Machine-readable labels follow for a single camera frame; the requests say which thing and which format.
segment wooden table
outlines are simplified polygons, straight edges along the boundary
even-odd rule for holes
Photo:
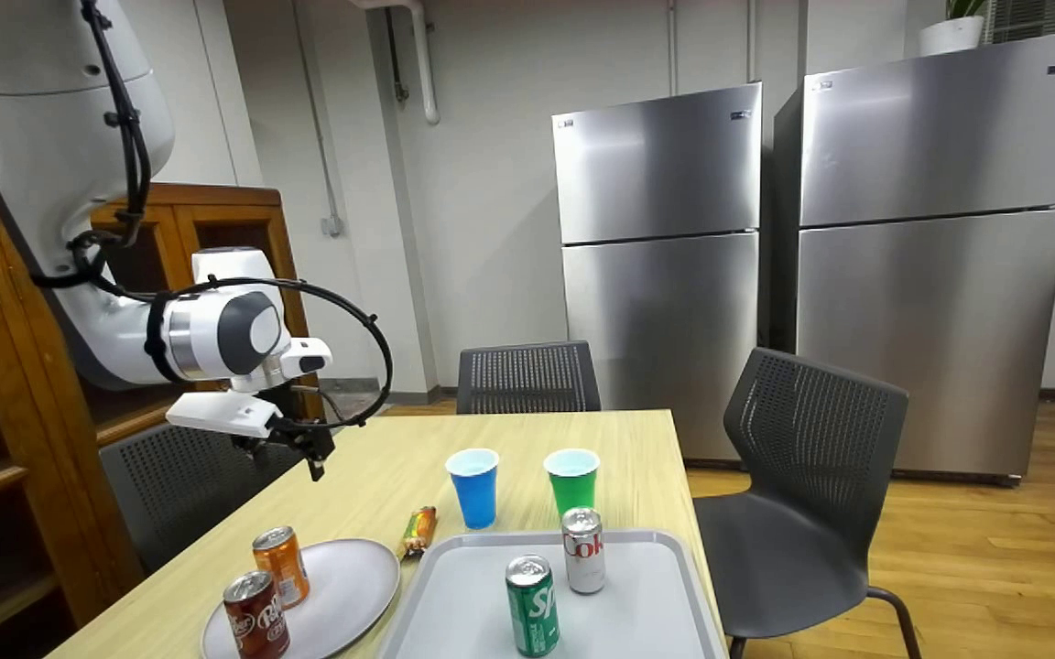
[[[440,506],[437,539],[462,533],[455,485],[444,472],[445,454],[462,448],[495,448],[501,457],[495,532],[555,532],[540,457],[555,448],[597,451],[597,507],[605,526],[654,526],[672,533],[699,567],[704,601],[711,601],[719,626],[684,463],[667,410],[374,417],[366,429],[335,434],[335,454],[319,482],[295,463],[170,562],[140,583],[124,601],[92,620],[75,638],[53,646],[53,656],[198,656],[206,620],[220,604],[224,587],[253,567],[250,542],[277,522],[295,526],[300,542],[374,539],[398,545],[405,516],[418,506]],[[395,609],[398,601],[345,656],[376,656]]]

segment refrigerator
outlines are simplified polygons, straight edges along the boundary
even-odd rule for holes
[[[901,472],[1018,482],[1055,305],[1055,35],[813,72],[771,127],[763,335],[907,389]]]
[[[733,460],[754,348],[763,86],[553,116],[564,295],[609,410],[671,410],[688,460]]]

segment blue cup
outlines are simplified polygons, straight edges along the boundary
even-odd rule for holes
[[[496,454],[495,451],[456,451],[445,457],[445,472],[455,479],[456,507],[465,526],[489,526],[495,522],[495,479],[496,479]]]

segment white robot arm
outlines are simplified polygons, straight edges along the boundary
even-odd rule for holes
[[[283,324],[277,285],[316,285],[273,283],[253,249],[198,251],[187,293],[126,293],[104,266],[130,246],[169,146],[163,99],[115,0],[0,0],[0,217],[46,288],[75,371],[101,389],[225,382],[225,393],[187,393],[169,422],[253,443],[302,434],[260,393],[328,366],[319,335]],[[115,212],[126,232],[92,232],[87,212],[112,197],[126,200]],[[389,348],[374,318],[351,305],[345,311],[366,323],[383,355],[374,412],[389,394]],[[311,474],[328,451],[328,438],[311,443],[319,433],[295,438]]]

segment chair leg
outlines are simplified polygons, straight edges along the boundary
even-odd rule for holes
[[[901,601],[896,594],[881,589],[881,587],[869,587],[865,596],[887,601],[887,604],[896,612],[905,656],[907,656],[907,659],[921,659],[918,638],[916,638],[916,622],[907,620],[905,601]]]
[[[733,656],[733,659],[743,659],[743,646],[746,646],[746,638],[733,638],[727,656]]]

